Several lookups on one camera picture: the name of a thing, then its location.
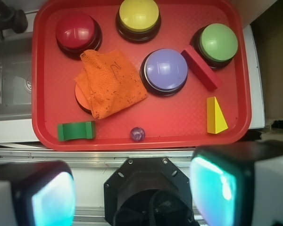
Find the plastic tray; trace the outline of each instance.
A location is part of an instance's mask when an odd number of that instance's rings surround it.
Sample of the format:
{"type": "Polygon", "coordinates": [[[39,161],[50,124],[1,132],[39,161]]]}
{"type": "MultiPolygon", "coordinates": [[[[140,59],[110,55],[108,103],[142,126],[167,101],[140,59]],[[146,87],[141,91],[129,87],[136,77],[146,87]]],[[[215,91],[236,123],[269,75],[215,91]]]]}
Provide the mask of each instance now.
{"type": "Polygon", "coordinates": [[[57,151],[126,150],[226,144],[247,131],[250,119],[250,88],[240,19],[226,0],[157,0],[162,24],[158,35],[144,44],[124,40],[115,18],[121,0],[50,0],[38,12],[33,31],[33,129],[39,140],[57,151]],[[171,48],[181,52],[194,33],[211,23],[223,23],[235,32],[239,49],[233,61],[216,73],[222,87],[209,92],[189,71],[183,89],[171,97],[149,97],[102,120],[96,120],[94,140],[59,142],[60,123],[92,121],[75,100],[74,78],[83,64],[64,55],[57,46],[55,27],[71,11],[91,15],[103,33],[100,53],[120,49],[139,70],[152,51],[171,48]],[[206,99],[216,96],[229,129],[207,133],[206,99]],[[142,127],[143,142],[130,139],[130,130],[142,127]]]}

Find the yellow block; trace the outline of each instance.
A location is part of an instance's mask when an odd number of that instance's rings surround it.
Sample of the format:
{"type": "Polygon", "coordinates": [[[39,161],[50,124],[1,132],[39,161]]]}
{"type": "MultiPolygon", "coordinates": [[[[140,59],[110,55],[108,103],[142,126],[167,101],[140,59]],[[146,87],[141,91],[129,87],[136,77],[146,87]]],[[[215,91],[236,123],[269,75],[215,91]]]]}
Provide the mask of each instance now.
{"type": "Polygon", "coordinates": [[[228,126],[216,97],[207,98],[208,133],[217,134],[226,129],[228,129],[228,126]]]}

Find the sink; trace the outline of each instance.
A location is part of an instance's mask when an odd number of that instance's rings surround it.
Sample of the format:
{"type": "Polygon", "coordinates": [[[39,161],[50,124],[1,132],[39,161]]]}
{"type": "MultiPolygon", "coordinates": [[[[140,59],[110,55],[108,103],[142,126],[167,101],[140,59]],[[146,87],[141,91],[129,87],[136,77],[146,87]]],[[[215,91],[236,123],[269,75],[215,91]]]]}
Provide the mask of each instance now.
{"type": "Polygon", "coordinates": [[[31,118],[32,35],[0,40],[0,121],[31,118]]]}

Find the orange cloth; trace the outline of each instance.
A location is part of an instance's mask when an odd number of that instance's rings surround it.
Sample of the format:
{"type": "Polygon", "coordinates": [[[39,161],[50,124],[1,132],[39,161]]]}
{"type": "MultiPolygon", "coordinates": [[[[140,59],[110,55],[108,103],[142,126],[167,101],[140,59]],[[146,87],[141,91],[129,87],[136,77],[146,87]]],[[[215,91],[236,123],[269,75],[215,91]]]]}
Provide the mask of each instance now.
{"type": "Polygon", "coordinates": [[[103,119],[147,97],[141,78],[120,50],[81,54],[84,70],[75,79],[94,118],[103,119]]]}

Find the red wooden block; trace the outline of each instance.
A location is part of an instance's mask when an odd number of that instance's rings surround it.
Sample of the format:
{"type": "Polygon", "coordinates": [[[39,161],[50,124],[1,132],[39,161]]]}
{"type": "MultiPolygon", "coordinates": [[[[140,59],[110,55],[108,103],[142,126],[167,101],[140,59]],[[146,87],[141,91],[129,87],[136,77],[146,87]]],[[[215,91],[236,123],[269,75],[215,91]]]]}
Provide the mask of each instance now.
{"type": "Polygon", "coordinates": [[[185,48],[181,55],[185,58],[192,72],[209,91],[213,91],[221,86],[221,80],[192,46],[189,45],[185,48]]]}

